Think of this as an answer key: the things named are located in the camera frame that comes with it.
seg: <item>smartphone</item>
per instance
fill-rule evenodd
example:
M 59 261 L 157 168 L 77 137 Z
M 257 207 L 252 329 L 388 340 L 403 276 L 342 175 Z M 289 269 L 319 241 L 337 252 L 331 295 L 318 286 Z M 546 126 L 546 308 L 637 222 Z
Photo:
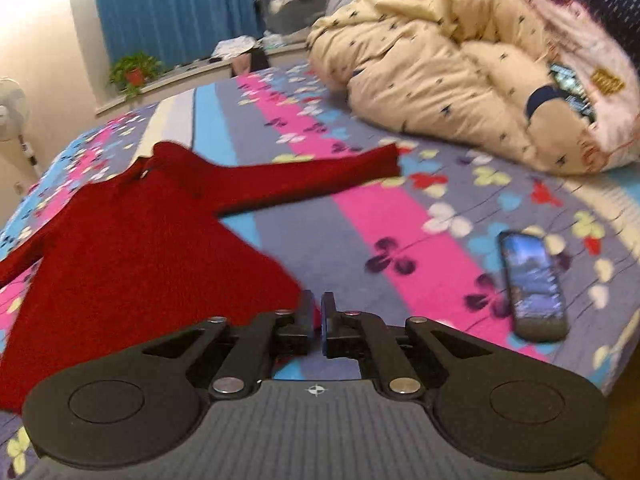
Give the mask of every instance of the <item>smartphone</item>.
M 514 231 L 498 236 L 513 331 L 532 342 L 564 339 L 569 323 L 551 256 L 541 238 Z
M 575 71 L 567 66 L 553 63 L 549 67 L 549 72 L 567 104 L 585 118 L 587 126 L 593 124 L 596 121 L 596 110 L 591 105 L 587 92 Z

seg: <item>phone screen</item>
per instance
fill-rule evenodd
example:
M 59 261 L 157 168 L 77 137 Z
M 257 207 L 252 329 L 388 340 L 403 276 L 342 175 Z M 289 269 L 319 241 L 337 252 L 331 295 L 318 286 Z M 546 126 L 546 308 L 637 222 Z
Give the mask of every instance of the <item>phone screen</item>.
M 562 295 L 545 243 L 513 233 L 502 241 L 516 318 L 562 318 Z
M 575 71 L 557 63 L 553 63 L 549 67 L 549 71 L 567 104 L 586 118 L 589 124 L 593 124 L 596 121 L 596 111 Z

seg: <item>beige comforter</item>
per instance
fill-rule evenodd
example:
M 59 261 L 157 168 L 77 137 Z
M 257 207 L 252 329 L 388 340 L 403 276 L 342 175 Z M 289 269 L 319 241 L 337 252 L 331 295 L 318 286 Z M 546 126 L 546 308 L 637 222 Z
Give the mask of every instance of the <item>beige comforter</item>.
M 554 86 L 556 47 L 523 0 L 355 0 L 318 20 L 308 45 L 364 120 L 556 174 L 606 164 L 585 120 L 539 91 Z

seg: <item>metal pivot bolt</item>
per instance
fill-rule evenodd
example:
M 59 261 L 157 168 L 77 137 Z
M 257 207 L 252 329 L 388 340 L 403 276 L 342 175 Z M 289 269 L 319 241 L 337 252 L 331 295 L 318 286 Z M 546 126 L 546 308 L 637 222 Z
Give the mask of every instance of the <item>metal pivot bolt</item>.
M 389 383 L 389 388 L 396 394 L 414 394 L 420 389 L 420 383 L 411 377 L 398 377 Z
M 244 381 L 237 377 L 220 377 L 213 383 L 213 389 L 219 394 L 236 394 L 244 388 Z

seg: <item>potted plant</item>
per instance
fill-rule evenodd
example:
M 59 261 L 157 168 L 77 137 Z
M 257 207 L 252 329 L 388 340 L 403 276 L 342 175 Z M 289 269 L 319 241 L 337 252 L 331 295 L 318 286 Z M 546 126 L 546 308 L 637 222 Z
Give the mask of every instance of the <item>potted plant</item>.
M 144 52 L 125 56 L 111 67 L 109 82 L 124 92 L 127 98 L 140 94 L 140 89 L 161 73 L 162 63 Z

